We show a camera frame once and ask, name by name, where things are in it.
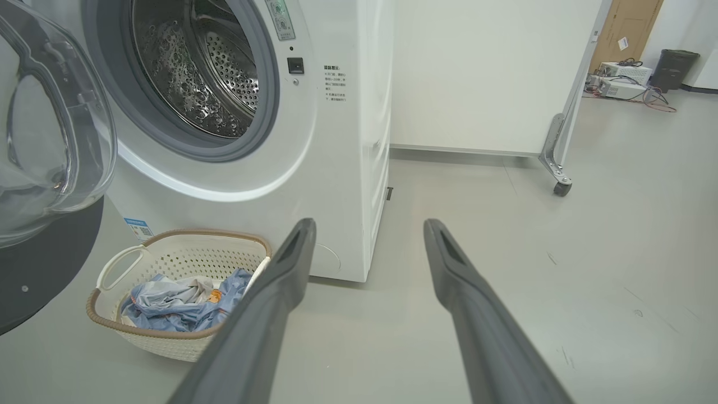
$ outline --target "glossy floor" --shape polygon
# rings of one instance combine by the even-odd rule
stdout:
[[[577,403],[714,403],[718,96],[668,99],[677,114],[583,100],[566,198],[534,159],[395,153],[369,281],[312,280],[289,317],[271,402],[470,401],[424,254],[421,224],[435,217]],[[132,244],[108,204],[73,283],[0,336],[0,402],[166,401],[189,365],[85,315],[102,264]]]

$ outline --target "brown basket rim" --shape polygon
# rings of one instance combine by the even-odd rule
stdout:
[[[238,233],[234,231],[218,231],[218,230],[209,230],[209,229],[181,229],[181,230],[170,230],[166,231],[164,233],[158,234],[151,239],[148,239],[147,241],[143,242],[142,245],[145,247],[148,247],[149,245],[158,242],[161,239],[166,239],[167,237],[172,236],[179,236],[179,235],[200,235],[200,236],[222,236],[222,237],[235,237],[237,239],[246,239],[253,242],[258,242],[259,244],[262,244],[264,246],[264,249],[266,250],[267,257],[271,257],[271,247],[269,246],[269,243],[259,237],[255,236],[253,234],[244,234],[244,233]],[[119,323],[118,321],[112,321],[107,318],[104,318],[97,314],[97,310],[95,309],[95,304],[97,303],[97,299],[100,297],[101,290],[98,288],[95,288],[92,293],[90,294],[90,297],[88,298],[87,303],[85,304],[85,309],[87,311],[88,317],[90,317],[90,320],[92,320],[94,323],[99,324],[101,326],[107,327],[109,329],[113,329],[115,331],[124,332],[127,334],[133,334],[137,336],[148,336],[151,338],[162,338],[162,339],[202,339],[207,338],[209,336],[212,336],[219,331],[219,329],[222,327],[222,324],[219,324],[217,326],[214,326],[210,329],[202,330],[202,331],[193,331],[193,332],[174,332],[174,331],[157,331],[157,330],[149,330],[149,329],[140,329],[138,327],[128,326],[126,324]]]

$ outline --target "clothes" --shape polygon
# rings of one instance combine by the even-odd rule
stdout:
[[[239,268],[216,290],[212,279],[205,276],[174,281],[158,274],[132,288],[120,307],[122,319],[141,329],[158,331],[209,329],[227,318],[251,278],[251,273]]]

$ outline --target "white laundry basket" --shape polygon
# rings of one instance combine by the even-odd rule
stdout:
[[[111,285],[106,278],[127,255],[140,257]],[[163,274],[174,280],[203,275],[224,280],[236,268],[256,276],[269,263],[271,249],[263,239],[247,234],[212,230],[176,230],[159,234],[139,246],[119,252],[105,265],[87,302],[90,319],[117,331],[127,341],[152,353],[194,362],[221,325],[197,332],[170,332],[139,329],[120,322],[119,306],[130,290]]]

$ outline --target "white washing machine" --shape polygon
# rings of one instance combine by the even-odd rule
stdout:
[[[32,0],[85,48],[118,135],[108,195],[140,240],[184,228],[366,281],[386,199],[393,0]]]

